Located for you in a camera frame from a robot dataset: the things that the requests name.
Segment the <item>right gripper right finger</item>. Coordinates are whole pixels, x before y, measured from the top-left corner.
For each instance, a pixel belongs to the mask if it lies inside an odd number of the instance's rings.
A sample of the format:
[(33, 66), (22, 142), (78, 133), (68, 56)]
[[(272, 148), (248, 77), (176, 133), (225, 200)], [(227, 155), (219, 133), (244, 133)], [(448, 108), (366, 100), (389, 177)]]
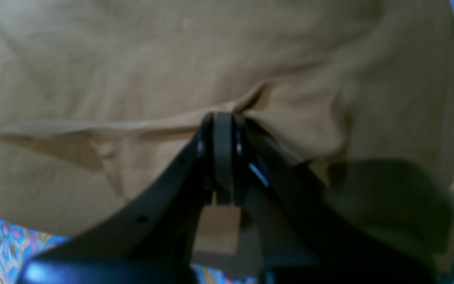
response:
[(257, 226), (260, 284), (436, 284), (435, 269), (353, 227), (324, 185), (257, 126), (224, 114), (224, 203)]

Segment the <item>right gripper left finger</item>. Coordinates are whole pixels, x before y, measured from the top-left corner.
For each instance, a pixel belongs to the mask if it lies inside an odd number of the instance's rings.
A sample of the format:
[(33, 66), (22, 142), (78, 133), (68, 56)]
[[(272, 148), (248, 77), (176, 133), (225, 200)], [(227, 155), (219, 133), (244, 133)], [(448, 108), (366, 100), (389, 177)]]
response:
[(18, 284), (197, 284), (194, 237), (212, 182), (214, 115), (144, 192), (108, 220), (30, 258)]

